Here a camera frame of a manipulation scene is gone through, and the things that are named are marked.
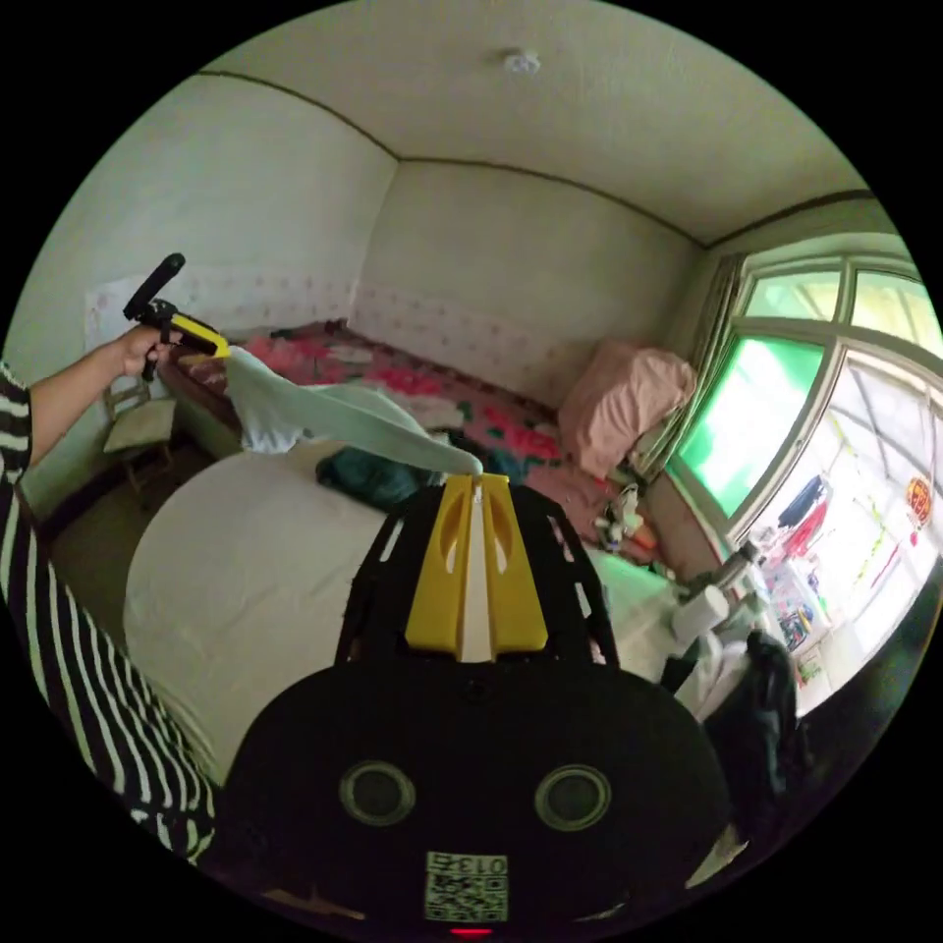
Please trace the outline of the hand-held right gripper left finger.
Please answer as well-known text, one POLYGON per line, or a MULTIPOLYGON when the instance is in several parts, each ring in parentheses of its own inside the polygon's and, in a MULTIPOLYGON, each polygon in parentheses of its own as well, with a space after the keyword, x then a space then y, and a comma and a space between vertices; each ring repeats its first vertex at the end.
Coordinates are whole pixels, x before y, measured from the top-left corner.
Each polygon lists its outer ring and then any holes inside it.
POLYGON ((413 651, 461 654, 472 522, 472 477, 441 489, 419 570, 405 640, 413 651))

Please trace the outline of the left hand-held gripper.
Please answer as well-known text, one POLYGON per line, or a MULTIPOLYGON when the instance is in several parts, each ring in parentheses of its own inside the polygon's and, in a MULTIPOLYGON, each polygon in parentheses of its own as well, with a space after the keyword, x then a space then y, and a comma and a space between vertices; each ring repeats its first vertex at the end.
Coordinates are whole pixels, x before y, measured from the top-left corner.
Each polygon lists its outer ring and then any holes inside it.
MULTIPOLYGON (((158 329, 161 340, 167 345, 167 352, 175 347, 185 347, 186 349, 179 353, 180 360, 223 360, 231 355, 231 351, 226 349, 226 339, 214 328, 177 313, 173 305, 160 299, 131 299, 131 321, 135 326, 158 329)), ((140 378, 144 382, 151 382, 155 371, 156 369, 151 375, 142 375, 140 378)))

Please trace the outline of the person's left hand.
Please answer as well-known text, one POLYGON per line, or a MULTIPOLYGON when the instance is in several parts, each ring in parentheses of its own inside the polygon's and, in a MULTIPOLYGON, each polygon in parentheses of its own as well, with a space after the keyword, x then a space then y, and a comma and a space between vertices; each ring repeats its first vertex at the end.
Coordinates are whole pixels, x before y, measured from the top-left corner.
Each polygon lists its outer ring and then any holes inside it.
POLYGON ((151 375, 166 359, 167 345, 158 329, 138 325, 108 345, 114 378, 151 375))

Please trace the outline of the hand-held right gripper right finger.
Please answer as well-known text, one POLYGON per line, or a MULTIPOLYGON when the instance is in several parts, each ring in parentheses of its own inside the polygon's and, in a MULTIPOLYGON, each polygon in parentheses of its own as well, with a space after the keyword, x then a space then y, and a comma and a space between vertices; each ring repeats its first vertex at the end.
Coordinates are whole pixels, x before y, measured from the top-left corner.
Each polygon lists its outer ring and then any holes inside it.
POLYGON ((491 653, 540 652, 548 631, 507 477, 482 478, 481 514, 491 653))

